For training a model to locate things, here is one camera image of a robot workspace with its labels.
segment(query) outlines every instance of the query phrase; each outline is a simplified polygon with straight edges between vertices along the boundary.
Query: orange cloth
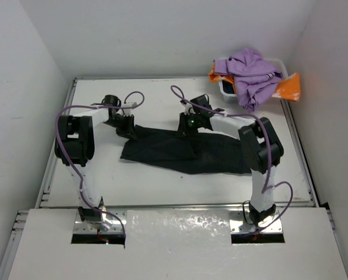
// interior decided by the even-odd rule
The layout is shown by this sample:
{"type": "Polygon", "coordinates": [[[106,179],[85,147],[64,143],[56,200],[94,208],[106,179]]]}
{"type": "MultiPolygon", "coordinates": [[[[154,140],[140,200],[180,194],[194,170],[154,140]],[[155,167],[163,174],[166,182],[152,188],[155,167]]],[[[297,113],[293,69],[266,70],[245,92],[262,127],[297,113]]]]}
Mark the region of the orange cloth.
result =
{"type": "MultiPolygon", "coordinates": [[[[226,81],[233,85],[233,90],[236,92],[234,86],[234,79],[232,76],[227,75],[216,75],[215,74],[215,64],[213,63],[212,69],[209,72],[209,80],[212,83],[217,83],[218,81],[226,81]]],[[[285,80],[282,80],[275,90],[272,97],[287,99],[290,101],[297,102],[301,96],[301,86],[300,86],[300,74],[294,73],[285,80]]]]}

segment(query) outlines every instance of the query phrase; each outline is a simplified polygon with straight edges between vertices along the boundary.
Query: laundry basket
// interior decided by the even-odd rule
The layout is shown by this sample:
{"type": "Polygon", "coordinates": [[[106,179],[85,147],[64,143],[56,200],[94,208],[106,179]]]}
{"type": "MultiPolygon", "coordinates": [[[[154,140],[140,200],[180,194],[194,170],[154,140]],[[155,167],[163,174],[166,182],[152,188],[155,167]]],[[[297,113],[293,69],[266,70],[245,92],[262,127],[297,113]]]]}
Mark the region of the laundry basket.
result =
{"type": "MultiPolygon", "coordinates": [[[[283,74],[283,78],[286,79],[288,77],[288,73],[286,71],[286,67],[284,65],[284,62],[277,58],[265,58],[265,61],[273,63],[283,74]]],[[[220,93],[223,95],[223,100],[226,103],[237,103],[237,95],[234,93],[226,93],[223,89],[223,81],[218,81],[220,93]]]]}

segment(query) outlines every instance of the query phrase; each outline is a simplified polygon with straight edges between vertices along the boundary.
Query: gray wall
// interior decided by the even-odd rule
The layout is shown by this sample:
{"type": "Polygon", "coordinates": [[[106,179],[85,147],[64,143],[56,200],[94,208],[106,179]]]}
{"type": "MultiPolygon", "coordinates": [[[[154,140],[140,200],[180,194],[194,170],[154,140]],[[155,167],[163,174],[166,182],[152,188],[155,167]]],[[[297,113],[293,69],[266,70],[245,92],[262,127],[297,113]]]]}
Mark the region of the gray wall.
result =
{"type": "Polygon", "coordinates": [[[206,75],[245,46],[285,61],[314,0],[21,0],[67,78],[206,75]]]}
{"type": "Polygon", "coordinates": [[[289,70],[301,74],[293,114],[348,270],[348,0],[318,0],[289,70]]]}
{"type": "Polygon", "coordinates": [[[34,207],[68,86],[18,0],[0,0],[0,262],[17,210],[34,207]]]}

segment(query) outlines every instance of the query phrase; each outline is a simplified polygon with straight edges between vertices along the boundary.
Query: purple cloth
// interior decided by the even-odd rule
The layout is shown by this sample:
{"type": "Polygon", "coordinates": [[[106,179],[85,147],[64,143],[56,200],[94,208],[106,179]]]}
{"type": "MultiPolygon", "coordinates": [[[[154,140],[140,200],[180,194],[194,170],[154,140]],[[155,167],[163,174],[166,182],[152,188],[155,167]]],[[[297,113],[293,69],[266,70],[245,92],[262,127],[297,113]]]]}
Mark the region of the purple cloth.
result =
{"type": "Polygon", "coordinates": [[[255,111],[275,92],[283,75],[259,51],[246,48],[229,59],[215,60],[215,74],[233,76],[238,103],[248,112],[255,111]]]}

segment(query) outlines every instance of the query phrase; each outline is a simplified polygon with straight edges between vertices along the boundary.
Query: folded black garment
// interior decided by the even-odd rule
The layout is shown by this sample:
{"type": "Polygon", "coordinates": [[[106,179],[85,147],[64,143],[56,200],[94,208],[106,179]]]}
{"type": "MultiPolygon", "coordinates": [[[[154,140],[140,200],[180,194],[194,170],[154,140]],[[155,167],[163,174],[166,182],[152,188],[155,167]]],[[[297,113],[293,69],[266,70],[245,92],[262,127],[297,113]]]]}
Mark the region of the folded black garment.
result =
{"type": "Polygon", "coordinates": [[[222,134],[178,136],[177,131],[136,125],[137,140],[126,142],[121,159],[186,174],[250,173],[239,140],[222,134]]]}

